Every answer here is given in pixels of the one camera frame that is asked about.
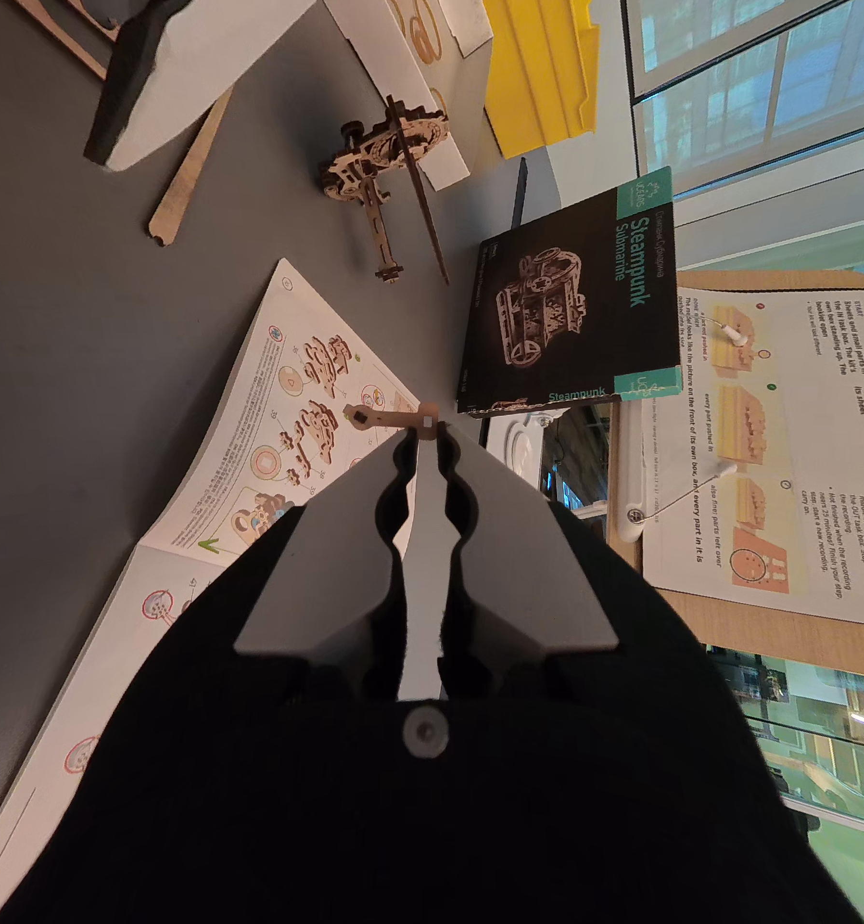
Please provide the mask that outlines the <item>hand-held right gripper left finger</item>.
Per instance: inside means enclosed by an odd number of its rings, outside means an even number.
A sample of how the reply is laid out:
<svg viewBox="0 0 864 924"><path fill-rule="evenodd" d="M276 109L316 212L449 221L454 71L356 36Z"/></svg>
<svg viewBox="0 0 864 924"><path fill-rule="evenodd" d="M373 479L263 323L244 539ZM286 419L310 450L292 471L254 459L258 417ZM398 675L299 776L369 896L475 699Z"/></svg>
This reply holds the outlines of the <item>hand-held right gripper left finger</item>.
<svg viewBox="0 0 864 924"><path fill-rule="evenodd" d="M405 429L308 502L234 644L339 670L357 695L397 695L406 650L402 545L418 435Z"/></svg>

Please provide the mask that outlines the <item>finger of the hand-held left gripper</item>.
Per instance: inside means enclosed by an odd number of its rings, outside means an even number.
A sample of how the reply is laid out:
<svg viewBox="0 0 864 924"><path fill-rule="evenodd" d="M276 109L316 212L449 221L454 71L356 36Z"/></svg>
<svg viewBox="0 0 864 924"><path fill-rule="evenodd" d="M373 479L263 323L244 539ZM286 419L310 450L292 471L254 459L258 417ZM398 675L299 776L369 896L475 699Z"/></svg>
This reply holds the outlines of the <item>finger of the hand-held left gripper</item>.
<svg viewBox="0 0 864 924"><path fill-rule="evenodd" d="M123 171L160 149L304 15L312 1L94 1L119 32L84 156Z"/></svg>

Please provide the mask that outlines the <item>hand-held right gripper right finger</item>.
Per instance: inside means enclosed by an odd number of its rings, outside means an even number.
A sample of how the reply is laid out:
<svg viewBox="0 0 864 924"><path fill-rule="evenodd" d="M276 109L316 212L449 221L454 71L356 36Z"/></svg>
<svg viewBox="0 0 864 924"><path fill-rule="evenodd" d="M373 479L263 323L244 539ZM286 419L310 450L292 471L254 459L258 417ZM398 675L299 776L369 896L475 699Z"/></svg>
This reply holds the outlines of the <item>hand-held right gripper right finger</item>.
<svg viewBox="0 0 864 924"><path fill-rule="evenodd" d="M545 497L447 423L437 452L445 514L459 534L440 628L442 687L501 687L522 665L617 649Z"/></svg>

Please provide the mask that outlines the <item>small wooden key-shaped part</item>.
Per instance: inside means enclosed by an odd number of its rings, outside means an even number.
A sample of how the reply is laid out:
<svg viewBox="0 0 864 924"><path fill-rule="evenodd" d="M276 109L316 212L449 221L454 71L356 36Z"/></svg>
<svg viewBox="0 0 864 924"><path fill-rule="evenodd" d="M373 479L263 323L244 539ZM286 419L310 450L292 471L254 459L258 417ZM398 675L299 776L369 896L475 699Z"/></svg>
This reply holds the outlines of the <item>small wooden key-shaped part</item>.
<svg viewBox="0 0 864 924"><path fill-rule="evenodd" d="M416 411L377 410L366 405L346 405L343 415L358 432L384 428L415 430L421 441L434 441L438 437L438 406L421 402Z"/></svg>

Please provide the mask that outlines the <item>laser-cut wooden parts sheet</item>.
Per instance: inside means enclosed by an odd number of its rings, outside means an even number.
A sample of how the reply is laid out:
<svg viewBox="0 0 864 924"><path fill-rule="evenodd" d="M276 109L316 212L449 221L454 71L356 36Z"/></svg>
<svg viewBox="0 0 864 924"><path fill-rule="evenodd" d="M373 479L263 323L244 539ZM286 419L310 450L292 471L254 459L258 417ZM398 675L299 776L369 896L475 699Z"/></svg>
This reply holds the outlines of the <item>laser-cut wooden parts sheet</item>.
<svg viewBox="0 0 864 924"><path fill-rule="evenodd" d="M43 34L100 81L119 33L119 26L100 22L82 1L12 1Z"/></svg>

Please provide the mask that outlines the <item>partly assembled wooden model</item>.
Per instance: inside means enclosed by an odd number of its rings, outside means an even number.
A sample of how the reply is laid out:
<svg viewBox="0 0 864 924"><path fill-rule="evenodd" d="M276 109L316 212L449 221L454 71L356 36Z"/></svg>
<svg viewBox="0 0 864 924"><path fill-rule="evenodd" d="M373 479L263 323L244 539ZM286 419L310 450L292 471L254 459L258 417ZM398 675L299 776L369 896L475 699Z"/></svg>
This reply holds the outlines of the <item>partly assembled wooden model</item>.
<svg viewBox="0 0 864 924"><path fill-rule="evenodd" d="M344 148L319 166L320 183L334 201L357 202L363 207L379 261L376 276L394 283L403 273L403 266L392 255L381 209L391 195L381 191L378 182L383 174L404 168L413 184L438 269L444 283L449 284L448 268L417 166L449 138L448 117L442 110L427 111L422 106L410 109L389 96L385 119L369 132L359 121L344 124L341 132Z"/></svg>

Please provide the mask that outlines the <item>black model kit box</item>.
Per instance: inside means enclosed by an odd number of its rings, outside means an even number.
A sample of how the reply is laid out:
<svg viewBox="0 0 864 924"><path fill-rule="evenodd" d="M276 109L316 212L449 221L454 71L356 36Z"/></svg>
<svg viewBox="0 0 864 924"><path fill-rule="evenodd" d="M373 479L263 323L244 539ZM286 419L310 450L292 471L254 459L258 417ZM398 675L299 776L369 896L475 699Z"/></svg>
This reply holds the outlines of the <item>black model kit box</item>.
<svg viewBox="0 0 864 924"><path fill-rule="evenodd" d="M672 172L485 240L457 387L460 413L682 391Z"/></svg>

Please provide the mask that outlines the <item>thin wooden strip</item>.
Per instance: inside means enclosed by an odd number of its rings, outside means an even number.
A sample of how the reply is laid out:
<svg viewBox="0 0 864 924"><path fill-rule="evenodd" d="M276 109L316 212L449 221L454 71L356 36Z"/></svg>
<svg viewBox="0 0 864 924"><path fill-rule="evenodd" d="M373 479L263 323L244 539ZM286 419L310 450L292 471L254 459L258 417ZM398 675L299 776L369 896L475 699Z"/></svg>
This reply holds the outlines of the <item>thin wooden strip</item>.
<svg viewBox="0 0 864 924"><path fill-rule="evenodd" d="M179 232L232 93L231 85L204 116L181 165L149 219L149 237L160 247L172 245Z"/></svg>

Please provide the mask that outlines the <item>white cardboard sheet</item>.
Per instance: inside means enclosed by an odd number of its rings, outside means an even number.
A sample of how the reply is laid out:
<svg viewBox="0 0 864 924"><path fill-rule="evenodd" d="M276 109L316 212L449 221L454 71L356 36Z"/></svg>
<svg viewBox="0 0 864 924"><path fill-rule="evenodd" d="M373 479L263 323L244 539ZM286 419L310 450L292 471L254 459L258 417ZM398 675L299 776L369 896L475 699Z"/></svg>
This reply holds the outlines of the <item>white cardboard sheet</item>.
<svg viewBox="0 0 864 924"><path fill-rule="evenodd" d="M420 167L436 191L471 175L494 43L482 1L327 1L383 99L441 111L449 137Z"/></svg>

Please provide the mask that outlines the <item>open instruction booklet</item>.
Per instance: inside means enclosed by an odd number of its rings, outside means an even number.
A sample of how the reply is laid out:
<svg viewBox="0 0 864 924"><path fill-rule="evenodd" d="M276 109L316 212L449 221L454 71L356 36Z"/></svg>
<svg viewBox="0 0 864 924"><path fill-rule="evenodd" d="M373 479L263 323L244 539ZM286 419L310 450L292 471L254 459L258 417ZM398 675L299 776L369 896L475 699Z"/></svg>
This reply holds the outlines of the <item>open instruction booklet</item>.
<svg viewBox="0 0 864 924"><path fill-rule="evenodd" d="M345 405L412 411L414 396L288 260L255 314L192 466L124 571L0 808L0 859L37 853L153 647L292 507L391 432Z"/></svg>

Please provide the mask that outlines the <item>instruction sheet on cardboard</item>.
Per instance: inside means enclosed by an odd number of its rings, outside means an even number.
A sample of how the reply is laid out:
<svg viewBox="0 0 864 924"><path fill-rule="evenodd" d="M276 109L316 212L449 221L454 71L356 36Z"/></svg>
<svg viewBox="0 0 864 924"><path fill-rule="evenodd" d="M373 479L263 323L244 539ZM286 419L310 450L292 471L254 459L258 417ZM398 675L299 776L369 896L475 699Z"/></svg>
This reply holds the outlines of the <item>instruction sheet on cardboard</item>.
<svg viewBox="0 0 864 924"><path fill-rule="evenodd" d="M715 292L864 290L864 273L845 270L696 270L678 277L680 289ZM609 529L611 546L643 572L643 534L634 543L623 542L611 513ZM864 674L862 623L658 589L701 641Z"/></svg>

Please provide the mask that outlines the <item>laminated instruction sheet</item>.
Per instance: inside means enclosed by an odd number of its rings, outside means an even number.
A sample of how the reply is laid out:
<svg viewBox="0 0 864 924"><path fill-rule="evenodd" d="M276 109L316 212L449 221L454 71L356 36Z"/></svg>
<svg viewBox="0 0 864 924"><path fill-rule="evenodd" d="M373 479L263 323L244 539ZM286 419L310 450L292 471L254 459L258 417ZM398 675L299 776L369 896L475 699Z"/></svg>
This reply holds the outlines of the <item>laminated instruction sheet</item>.
<svg viewBox="0 0 864 924"><path fill-rule="evenodd" d="M644 405L657 588L864 624L864 290L679 291Z"/></svg>

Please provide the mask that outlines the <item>yellow plastic bin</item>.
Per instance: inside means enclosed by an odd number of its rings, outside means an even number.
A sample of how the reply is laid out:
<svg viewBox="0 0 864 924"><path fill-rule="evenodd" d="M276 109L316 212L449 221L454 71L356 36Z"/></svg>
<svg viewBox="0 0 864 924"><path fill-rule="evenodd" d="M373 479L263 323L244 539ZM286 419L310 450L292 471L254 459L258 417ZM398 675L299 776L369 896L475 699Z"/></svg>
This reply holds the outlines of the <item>yellow plastic bin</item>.
<svg viewBox="0 0 864 924"><path fill-rule="evenodd" d="M505 159L593 133L600 28L589 1L484 1L485 112Z"/></svg>

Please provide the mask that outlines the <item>white plastic bracket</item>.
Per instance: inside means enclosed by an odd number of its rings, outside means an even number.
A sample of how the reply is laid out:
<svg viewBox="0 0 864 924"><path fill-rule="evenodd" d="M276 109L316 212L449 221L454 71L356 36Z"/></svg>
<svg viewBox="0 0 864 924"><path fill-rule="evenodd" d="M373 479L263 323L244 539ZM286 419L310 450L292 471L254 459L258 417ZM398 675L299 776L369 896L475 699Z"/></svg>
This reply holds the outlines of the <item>white plastic bracket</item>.
<svg viewBox="0 0 864 924"><path fill-rule="evenodd" d="M610 430L610 513L618 537L638 541L645 528L646 462L641 400L615 404Z"/></svg>

